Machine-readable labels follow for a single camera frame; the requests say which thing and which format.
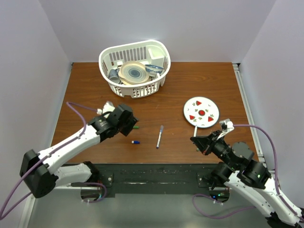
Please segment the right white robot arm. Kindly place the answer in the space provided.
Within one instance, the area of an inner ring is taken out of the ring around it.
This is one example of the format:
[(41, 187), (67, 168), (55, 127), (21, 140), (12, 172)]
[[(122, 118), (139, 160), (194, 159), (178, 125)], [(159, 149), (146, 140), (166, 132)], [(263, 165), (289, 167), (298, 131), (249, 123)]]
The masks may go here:
[(221, 131), (190, 140), (204, 155), (215, 154), (221, 161), (206, 176), (213, 186), (225, 185), (251, 202), (273, 228), (298, 228), (303, 209), (293, 204), (281, 190), (276, 189), (268, 169), (254, 160), (254, 152), (245, 142), (227, 144)]

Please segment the white green-tip pen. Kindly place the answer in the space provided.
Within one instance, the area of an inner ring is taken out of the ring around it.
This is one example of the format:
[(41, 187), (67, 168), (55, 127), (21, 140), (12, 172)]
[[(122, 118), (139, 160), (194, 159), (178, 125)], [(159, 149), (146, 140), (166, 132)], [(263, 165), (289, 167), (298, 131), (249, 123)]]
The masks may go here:
[(194, 128), (194, 134), (193, 134), (193, 137), (196, 137), (197, 136), (197, 131), (198, 131), (198, 126), (196, 125), (195, 128)]

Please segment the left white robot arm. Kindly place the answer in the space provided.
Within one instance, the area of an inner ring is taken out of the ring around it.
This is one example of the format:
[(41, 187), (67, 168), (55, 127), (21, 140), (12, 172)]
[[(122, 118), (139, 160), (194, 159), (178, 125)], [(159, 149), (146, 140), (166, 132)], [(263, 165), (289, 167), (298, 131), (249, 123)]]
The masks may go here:
[(99, 170), (91, 162), (72, 166), (65, 166), (65, 163), (118, 133), (127, 136), (138, 122), (132, 109), (125, 104), (114, 107), (113, 103), (106, 102), (96, 113), (78, 132), (63, 141), (39, 152), (30, 150), (24, 154), (20, 176), (35, 198), (42, 198), (55, 187), (70, 183), (96, 185)]

